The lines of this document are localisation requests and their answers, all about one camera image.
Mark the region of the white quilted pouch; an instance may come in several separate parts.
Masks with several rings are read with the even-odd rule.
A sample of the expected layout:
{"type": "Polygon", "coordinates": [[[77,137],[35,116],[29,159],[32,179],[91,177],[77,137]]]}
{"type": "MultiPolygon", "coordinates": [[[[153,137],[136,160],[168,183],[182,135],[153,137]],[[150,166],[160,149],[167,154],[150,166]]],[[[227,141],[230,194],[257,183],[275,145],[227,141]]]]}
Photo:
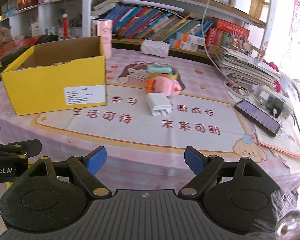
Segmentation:
{"type": "Polygon", "coordinates": [[[167,57],[169,54],[170,45],[163,41],[144,40],[140,46],[140,51],[143,54],[167,57]]]}

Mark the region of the red dictionary book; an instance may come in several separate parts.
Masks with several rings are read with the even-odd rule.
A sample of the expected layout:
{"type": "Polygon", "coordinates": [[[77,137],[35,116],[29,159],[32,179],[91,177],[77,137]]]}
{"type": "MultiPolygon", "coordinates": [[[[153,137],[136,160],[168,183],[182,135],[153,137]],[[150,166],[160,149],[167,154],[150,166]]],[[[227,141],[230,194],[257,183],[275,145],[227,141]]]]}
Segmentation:
{"type": "Polygon", "coordinates": [[[242,38],[248,38],[250,33],[248,29],[222,19],[216,20],[216,28],[226,33],[235,34],[242,38]]]}

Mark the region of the red white toy figure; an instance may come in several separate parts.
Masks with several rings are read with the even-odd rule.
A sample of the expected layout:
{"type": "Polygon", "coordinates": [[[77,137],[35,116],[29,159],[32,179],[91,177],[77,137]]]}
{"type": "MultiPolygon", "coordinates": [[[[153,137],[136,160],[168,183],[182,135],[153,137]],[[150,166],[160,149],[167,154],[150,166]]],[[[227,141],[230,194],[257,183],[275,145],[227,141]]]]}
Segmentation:
{"type": "Polygon", "coordinates": [[[68,22],[68,15],[67,14],[63,14],[62,15],[62,19],[63,19],[63,38],[67,39],[69,36],[69,22],[68,22]]]}

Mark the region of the pink cylinder container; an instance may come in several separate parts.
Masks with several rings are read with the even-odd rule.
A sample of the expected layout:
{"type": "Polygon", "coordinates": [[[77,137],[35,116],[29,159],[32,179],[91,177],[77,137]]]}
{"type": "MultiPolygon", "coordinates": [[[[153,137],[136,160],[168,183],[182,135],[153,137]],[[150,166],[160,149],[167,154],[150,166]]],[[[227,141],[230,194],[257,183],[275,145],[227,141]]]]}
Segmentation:
{"type": "Polygon", "coordinates": [[[92,20],[91,27],[92,27],[93,36],[98,36],[101,38],[106,59],[111,58],[113,21],[92,20]]]}

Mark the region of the white bookshelf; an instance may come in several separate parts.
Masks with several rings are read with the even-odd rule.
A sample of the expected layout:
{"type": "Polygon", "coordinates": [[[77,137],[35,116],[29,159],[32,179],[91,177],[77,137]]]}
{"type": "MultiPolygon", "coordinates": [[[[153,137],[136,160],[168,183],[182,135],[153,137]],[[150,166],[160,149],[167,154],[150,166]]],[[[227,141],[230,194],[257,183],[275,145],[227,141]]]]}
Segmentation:
{"type": "MultiPolygon", "coordinates": [[[[0,28],[10,29],[13,38],[31,35],[31,23],[38,23],[37,33],[44,35],[46,30],[56,27],[63,14],[68,18],[82,20],[82,35],[88,37],[92,33],[92,22],[102,18],[92,15],[93,7],[107,0],[51,0],[40,3],[0,20],[0,28]]],[[[170,12],[179,18],[216,20],[218,18],[233,22],[243,27],[258,27],[263,35],[270,33],[270,24],[263,22],[243,11],[214,0],[120,0],[117,4],[157,8],[170,12]]]]}

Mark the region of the orange white box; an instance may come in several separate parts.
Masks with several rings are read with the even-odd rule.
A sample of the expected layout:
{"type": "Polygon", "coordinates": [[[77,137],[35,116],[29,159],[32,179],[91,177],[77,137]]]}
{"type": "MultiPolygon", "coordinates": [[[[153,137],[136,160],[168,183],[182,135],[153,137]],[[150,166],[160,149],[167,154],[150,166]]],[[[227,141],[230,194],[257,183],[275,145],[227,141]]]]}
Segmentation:
{"type": "Polygon", "coordinates": [[[170,38],[170,47],[183,49],[183,50],[189,50],[189,51],[197,51],[198,45],[192,44],[185,41],[175,40],[170,38]]]}
{"type": "Polygon", "coordinates": [[[205,38],[190,35],[187,33],[177,32],[176,38],[177,38],[177,40],[180,40],[183,42],[188,42],[188,43],[199,45],[199,46],[203,46],[205,44],[205,38]]]}

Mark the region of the black smartphone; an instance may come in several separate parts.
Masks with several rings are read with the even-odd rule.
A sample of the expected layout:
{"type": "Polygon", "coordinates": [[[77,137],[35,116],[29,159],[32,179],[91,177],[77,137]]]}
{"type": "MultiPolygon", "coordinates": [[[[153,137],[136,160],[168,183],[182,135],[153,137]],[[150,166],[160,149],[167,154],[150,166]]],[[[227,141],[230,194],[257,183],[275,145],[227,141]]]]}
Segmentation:
{"type": "Polygon", "coordinates": [[[281,128],[280,123],[272,116],[247,100],[241,100],[236,103],[234,108],[271,137],[275,137],[281,128]]]}

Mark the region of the white charger plug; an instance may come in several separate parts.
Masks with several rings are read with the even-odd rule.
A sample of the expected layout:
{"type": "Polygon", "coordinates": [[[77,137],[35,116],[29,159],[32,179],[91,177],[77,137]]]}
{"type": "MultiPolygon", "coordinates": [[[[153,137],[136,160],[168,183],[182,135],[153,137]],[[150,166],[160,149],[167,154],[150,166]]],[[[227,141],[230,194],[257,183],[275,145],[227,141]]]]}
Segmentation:
{"type": "Polygon", "coordinates": [[[169,115],[172,111],[172,105],[164,93],[147,94],[146,103],[153,116],[169,115]]]}

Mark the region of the white power strip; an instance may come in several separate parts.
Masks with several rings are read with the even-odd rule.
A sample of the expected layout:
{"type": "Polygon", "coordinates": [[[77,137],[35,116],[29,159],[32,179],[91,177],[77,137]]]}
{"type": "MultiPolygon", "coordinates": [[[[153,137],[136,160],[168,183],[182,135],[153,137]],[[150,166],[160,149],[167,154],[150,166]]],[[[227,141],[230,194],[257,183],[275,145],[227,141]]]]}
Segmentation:
{"type": "Polygon", "coordinates": [[[293,106],[290,99],[265,85],[258,88],[256,97],[262,105],[270,110],[270,114],[274,115],[275,118],[282,116],[287,119],[292,114],[293,106]]]}

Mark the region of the pink plush toy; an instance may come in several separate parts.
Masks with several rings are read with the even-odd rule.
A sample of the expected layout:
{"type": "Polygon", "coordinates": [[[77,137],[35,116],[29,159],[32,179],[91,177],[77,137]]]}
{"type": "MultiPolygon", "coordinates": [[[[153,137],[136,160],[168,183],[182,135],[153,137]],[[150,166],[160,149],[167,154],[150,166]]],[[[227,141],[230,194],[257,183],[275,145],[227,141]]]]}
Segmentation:
{"type": "Polygon", "coordinates": [[[156,76],[146,80],[145,90],[147,93],[163,93],[166,97],[178,95],[182,87],[177,80],[165,76],[156,76]]]}

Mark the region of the stack of papers and notebooks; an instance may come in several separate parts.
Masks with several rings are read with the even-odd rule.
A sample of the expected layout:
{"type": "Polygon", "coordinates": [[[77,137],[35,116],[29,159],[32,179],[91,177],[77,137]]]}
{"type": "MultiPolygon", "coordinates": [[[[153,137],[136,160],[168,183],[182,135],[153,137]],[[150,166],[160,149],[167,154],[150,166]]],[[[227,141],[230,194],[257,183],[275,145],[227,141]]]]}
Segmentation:
{"type": "Polygon", "coordinates": [[[278,70],[242,52],[222,47],[216,54],[216,65],[231,82],[251,92],[261,85],[275,92],[281,90],[278,70]]]}

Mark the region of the orange white box lower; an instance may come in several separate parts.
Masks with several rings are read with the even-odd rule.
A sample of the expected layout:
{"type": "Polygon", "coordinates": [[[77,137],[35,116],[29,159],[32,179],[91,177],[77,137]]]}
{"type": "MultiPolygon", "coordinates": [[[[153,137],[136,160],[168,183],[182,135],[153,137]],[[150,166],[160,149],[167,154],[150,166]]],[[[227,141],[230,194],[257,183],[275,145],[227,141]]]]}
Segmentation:
{"type": "Polygon", "coordinates": [[[175,40],[170,38],[170,47],[183,49],[183,50],[189,50],[189,51],[197,51],[198,45],[192,44],[185,41],[175,40]]]}

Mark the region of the red plastic bag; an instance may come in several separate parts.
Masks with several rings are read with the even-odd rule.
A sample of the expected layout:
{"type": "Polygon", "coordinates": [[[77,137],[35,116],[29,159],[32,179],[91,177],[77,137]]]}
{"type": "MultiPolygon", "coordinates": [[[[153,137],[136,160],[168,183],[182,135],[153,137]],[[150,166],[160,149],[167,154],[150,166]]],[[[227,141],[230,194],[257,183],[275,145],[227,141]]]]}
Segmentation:
{"type": "Polygon", "coordinates": [[[29,38],[16,38],[15,40],[11,40],[10,42],[4,44],[0,47],[0,61],[10,55],[12,52],[16,51],[19,48],[32,46],[35,44],[35,42],[41,38],[42,35],[38,35],[35,37],[29,37],[29,38]]]}

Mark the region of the orange white box upper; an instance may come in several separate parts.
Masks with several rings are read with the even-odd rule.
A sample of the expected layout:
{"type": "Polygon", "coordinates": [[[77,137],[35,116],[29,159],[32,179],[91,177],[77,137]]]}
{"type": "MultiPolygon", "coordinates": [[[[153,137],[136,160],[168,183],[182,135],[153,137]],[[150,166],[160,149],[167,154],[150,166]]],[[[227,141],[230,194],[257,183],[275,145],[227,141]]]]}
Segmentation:
{"type": "Polygon", "coordinates": [[[177,38],[177,40],[180,40],[183,42],[188,42],[188,43],[199,45],[199,46],[203,46],[205,44],[205,38],[190,35],[187,33],[177,32],[176,38],[177,38]]]}

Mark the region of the teal toy car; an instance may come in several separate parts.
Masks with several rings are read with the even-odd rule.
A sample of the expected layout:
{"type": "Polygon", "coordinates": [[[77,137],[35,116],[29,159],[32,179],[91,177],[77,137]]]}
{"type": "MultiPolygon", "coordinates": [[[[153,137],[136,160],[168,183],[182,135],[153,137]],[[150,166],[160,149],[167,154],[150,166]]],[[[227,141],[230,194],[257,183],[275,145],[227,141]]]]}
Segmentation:
{"type": "Polygon", "coordinates": [[[172,72],[171,66],[167,64],[149,64],[147,66],[147,72],[149,73],[159,73],[159,74],[169,74],[172,72]]]}

